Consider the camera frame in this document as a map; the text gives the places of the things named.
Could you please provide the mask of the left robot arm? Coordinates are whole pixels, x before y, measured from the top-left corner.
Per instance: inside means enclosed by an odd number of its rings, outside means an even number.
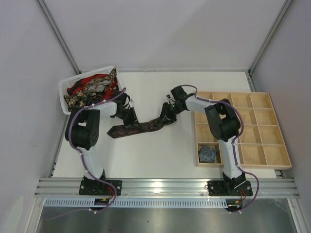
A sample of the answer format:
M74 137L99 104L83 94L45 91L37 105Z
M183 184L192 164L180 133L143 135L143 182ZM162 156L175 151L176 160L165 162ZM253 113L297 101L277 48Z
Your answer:
M99 139L100 120L105 117L118 117L123 124L112 129L113 133L125 134L142 130L132 100L125 89L117 91L109 100L89 106L74 106L67 124L65 138L81 158L85 174L80 184L80 195L103 195L109 192L118 195L118 188L109 183L105 171L94 149Z

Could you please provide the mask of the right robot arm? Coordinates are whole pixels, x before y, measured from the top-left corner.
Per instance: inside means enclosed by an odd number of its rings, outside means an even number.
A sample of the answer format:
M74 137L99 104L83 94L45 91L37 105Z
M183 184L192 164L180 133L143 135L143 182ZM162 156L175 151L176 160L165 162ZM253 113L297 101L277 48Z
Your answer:
M170 125L177 121L177 115L183 111L198 112L206 115L209 130L218 140L223 153L223 186L226 194L234 191L246 182L245 172L241 168L238 150L238 138L243 132L242 117L228 99L210 100L197 96L197 92L186 93L183 85L171 90L174 102L166 102L158 122Z

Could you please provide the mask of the dark paisley necktie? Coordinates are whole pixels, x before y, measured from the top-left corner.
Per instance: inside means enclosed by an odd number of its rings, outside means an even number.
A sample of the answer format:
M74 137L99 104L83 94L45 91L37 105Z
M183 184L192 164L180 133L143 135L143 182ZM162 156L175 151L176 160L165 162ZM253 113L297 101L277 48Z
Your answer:
M161 130L164 126L175 123L175 120L158 117L148 122L137 123L126 127L125 125L117 125L111 127L107 135L116 139L126 136L132 136L141 133L151 133Z

